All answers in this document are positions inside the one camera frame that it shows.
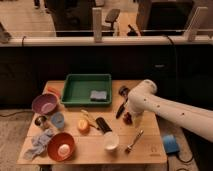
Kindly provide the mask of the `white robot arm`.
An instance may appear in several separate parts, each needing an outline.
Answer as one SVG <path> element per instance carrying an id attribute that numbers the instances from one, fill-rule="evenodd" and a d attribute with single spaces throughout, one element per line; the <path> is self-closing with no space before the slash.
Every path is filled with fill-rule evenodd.
<path id="1" fill-rule="evenodd" d="M 128 93 L 127 108 L 131 115 L 144 110 L 173 122 L 213 142 L 213 111 L 156 96 L 157 86 L 149 79 L 141 81 Z"/>

